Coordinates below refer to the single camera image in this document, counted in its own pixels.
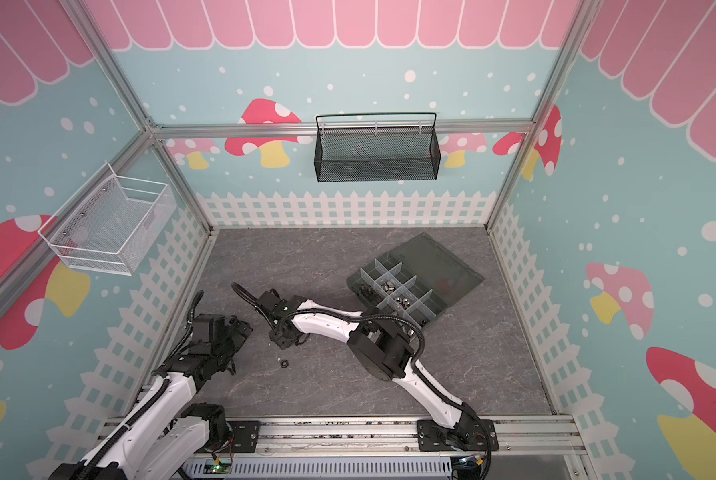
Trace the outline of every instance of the black mesh basket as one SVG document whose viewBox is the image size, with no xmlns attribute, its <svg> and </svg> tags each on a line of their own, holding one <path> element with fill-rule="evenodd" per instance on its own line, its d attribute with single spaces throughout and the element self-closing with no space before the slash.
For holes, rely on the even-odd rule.
<svg viewBox="0 0 716 480">
<path fill-rule="evenodd" d="M 441 149 L 435 136 L 436 118 L 434 113 L 315 117 L 318 182 L 438 178 Z"/>
</svg>

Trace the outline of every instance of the white picket fence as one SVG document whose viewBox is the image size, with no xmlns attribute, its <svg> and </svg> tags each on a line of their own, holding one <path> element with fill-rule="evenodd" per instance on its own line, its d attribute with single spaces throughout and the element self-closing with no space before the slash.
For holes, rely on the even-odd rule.
<svg viewBox="0 0 716 480">
<path fill-rule="evenodd" d="M 166 232 L 166 243 L 157 245 L 158 256 L 146 259 L 150 273 L 140 274 L 139 290 L 130 290 L 131 306 L 120 309 L 120 325 L 107 329 L 110 344 L 94 350 L 96 369 L 80 374 L 83 392 L 64 401 L 69 412 L 64 425 L 46 432 L 52 442 L 48 453 L 26 465 L 34 480 L 47 478 L 62 462 L 80 460 L 96 444 L 104 422 L 121 416 L 139 393 L 142 369 L 165 331 L 205 235 L 189 210 L 179 209 L 178 214 L 171 219 L 173 232 Z"/>
<path fill-rule="evenodd" d="M 550 298 L 552 287 L 542 282 L 544 270 L 537 270 L 537 256 L 531 255 L 531 242 L 523 239 L 513 205 L 506 204 L 497 218 L 495 235 L 498 254 L 507 268 L 507 284 L 517 299 L 521 321 L 528 340 L 537 353 L 539 368 L 552 383 L 547 385 L 562 413 L 577 419 L 582 440 L 602 480 L 632 480 L 635 461 L 620 453 L 614 438 L 619 427 L 607 422 L 601 406 L 604 398 L 592 391 L 591 370 L 580 366 L 579 345 L 568 341 L 569 324 L 558 317 L 561 305 Z"/>
<path fill-rule="evenodd" d="M 329 197 L 324 192 L 317 197 L 294 193 L 281 197 L 248 194 L 236 198 L 231 194 L 210 198 L 198 195 L 206 215 L 216 226 L 286 227 L 286 226 L 480 226 L 486 223 L 496 202 L 497 193 L 482 197 L 476 192 L 468 197 L 465 192 L 441 196 L 430 192 L 425 196 L 402 192 L 391 197 L 387 192 L 374 196 L 368 192 L 359 197 L 353 192 L 343 196 L 337 192 Z"/>
</svg>

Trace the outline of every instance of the work surface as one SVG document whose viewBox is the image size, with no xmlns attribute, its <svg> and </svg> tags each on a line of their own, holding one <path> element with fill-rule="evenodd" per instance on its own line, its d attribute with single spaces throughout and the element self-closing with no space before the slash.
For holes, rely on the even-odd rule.
<svg viewBox="0 0 716 480">
<path fill-rule="evenodd" d="M 341 310 L 364 310 L 347 276 L 376 256 L 426 232 L 485 277 L 425 329 L 421 362 L 451 393 L 483 414 L 548 414 L 525 337 L 482 228 L 327 228 L 223 230 L 199 281 L 197 312 L 237 315 L 254 328 L 235 355 L 237 374 L 215 375 L 195 402 L 228 416 L 424 415 L 410 394 L 363 370 L 350 349 L 311 336 L 280 350 L 265 320 L 233 293 L 275 288 Z M 280 360 L 288 360 L 283 369 Z"/>
</svg>

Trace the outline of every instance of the red mushroom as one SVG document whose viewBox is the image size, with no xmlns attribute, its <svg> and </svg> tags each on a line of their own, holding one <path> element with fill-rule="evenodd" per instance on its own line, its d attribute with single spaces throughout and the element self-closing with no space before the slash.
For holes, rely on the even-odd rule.
<svg viewBox="0 0 716 480">
<path fill-rule="evenodd" d="M 37 229 L 49 219 L 48 215 L 20 216 L 0 224 L 0 278 L 39 238 Z M 73 316 L 90 288 L 87 274 L 70 270 L 54 258 L 0 318 L 0 346 L 15 350 L 32 340 L 45 299 L 56 303 L 65 316 Z"/>
<path fill-rule="evenodd" d="M 651 376 L 691 414 L 659 416 L 662 434 L 689 475 L 716 480 L 716 369 L 670 350 L 646 351 Z"/>
<path fill-rule="evenodd" d="M 598 319 L 610 324 L 620 310 L 635 340 L 642 340 L 654 319 L 654 295 L 646 275 L 634 268 L 607 264 L 588 264 L 589 283 L 603 292 L 590 299 Z"/>
<path fill-rule="evenodd" d="M 545 166 L 545 173 L 550 176 L 558 164 L 558 155 L 561 154 L 561 111 L 553 105 L 550 116 L 545 122 L 545 128 L 539 132 L 539 139 L 528 155 L 528 161 L 524 165 L 522 173 L 526 180 L 534 180 L 534 168 L 537 160 L 542 159 Z M 522 135 L 516 132 L 509 133 L 500 138 L 494 145 L 494 153 L 497 155 L 512 154 L 517 151 Z"/>
<path fill-rule="evenodd" d="M 484 134 L 451 134 L 439 140 L 441 152 L 448 154 L 446 168 L 459 168 L 465 164 L 465 151 L 483 153 L 488 149 Z"/>
<path fill-rule="evenodd" d="M 166 142 L 171 155 L 179 165 L 184 165 L 184 158 L 187 157 L 187 164 L 193 170 L 205 170 L 209 163 L 200 154 L 218 154 L 219 147 L 210 138 L 171 138 Z"/>
<path fill-rule="evenodd" d="M 299 124 L 299 118 L 286 107 L 266 98 L 257 98 L 252 101 L 243 112 L 238 123 L 241 124 Z M 313 141 L 310 137 L 277 137 L 277 138 L 228 138 L 224 149 L 231 155 L 240 157 L 259 148 L 262 152 L 262 166 L 264 168 L 286 167 L 291 159 L 283 151 L 282 140 L 292 141 L 296 144 L 308 144 Z"/>
</svg>

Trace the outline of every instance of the wire basket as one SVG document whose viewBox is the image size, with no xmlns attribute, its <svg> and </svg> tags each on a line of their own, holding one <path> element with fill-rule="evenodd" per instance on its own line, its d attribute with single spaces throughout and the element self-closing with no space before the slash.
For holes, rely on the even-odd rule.
<svg viewBox="0 0 716 480">
<path fill-rule="evenodd" d="M 435 113 L 315 117 L 318 182 L 434 180 L 441 150 Z"/>
<path fill-rule="evenodd" d="M 176 199 L 169 184 L 110 171 L 61 221 L 57 215 L 66 204 L 38 233 L 70 268 L 131 276 L 176 210 Z"/>
</svg>

